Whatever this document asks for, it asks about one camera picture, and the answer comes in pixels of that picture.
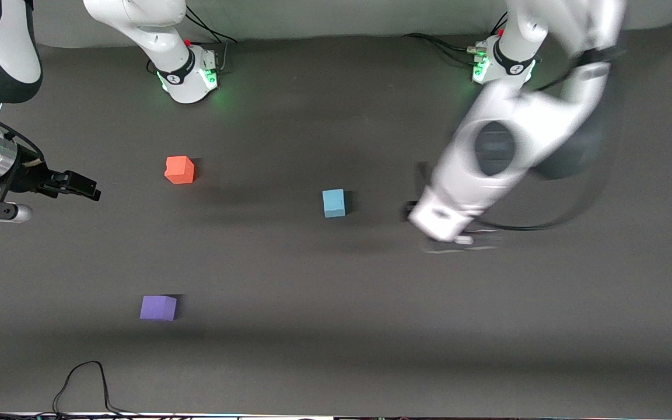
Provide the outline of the dark grey table mat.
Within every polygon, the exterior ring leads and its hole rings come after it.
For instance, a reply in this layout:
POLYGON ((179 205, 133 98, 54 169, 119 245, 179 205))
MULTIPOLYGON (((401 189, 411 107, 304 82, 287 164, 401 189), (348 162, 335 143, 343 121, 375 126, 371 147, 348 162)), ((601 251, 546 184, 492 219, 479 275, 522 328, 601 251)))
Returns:
POLYGON ((0 411, 94 360, 131 411, 672 418, 672 26, 623 41, 600 199, 449 254, 400 218, 473 93, 426 43, 238 43, 190 107, 135 48, 42 48, 0 118, 102 198, 10 196, 34 216, 0 223, 0 411), (145 295, 175 321, 141 321, 145 295))

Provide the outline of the light blue foam block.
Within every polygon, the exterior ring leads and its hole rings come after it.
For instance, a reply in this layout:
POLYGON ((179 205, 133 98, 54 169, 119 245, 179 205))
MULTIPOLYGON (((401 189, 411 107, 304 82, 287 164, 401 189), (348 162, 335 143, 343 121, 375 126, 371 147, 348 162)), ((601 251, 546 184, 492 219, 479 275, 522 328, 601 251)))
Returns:
POLYGON ((340 218, 347 215, 346 192, 344 189, 324 190, 321 197, 325 218, 340 218))

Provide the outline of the orange foam block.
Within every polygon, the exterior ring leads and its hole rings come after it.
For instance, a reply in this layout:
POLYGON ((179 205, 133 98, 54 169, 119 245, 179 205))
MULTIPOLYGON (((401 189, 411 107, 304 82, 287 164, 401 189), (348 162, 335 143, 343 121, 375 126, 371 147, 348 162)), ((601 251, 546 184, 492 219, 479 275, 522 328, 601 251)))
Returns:
POLYGON ((191 184, 195 179, 195 164, 187 155, 168 156, 164 177, 172 184, 191 184))

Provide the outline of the purple foam block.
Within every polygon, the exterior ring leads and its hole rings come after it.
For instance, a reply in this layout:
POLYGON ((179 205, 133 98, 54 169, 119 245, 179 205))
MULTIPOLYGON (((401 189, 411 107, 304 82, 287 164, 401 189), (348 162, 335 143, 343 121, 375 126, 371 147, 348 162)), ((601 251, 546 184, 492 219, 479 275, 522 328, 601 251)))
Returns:
POLYGON ((178 298, 168 295, 142 297, 139 319, 141 321, 172 322, 176 319, 178 298))

